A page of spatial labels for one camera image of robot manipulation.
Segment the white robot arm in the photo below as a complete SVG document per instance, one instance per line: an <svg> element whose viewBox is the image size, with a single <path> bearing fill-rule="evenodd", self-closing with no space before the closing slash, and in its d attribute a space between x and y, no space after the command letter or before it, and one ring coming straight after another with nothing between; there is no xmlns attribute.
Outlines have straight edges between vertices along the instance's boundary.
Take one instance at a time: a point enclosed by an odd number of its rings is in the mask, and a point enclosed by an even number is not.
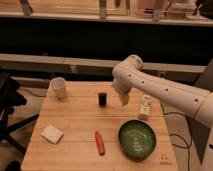
<svg viewBox="0 0 213 171"><path fill-rule="evenodd" d="M130 55L113 68L113 88L122 105L128 103L128 93L136 88L209 128L213 126L213 92L143 73L142 67L141 58Z"/></svg>

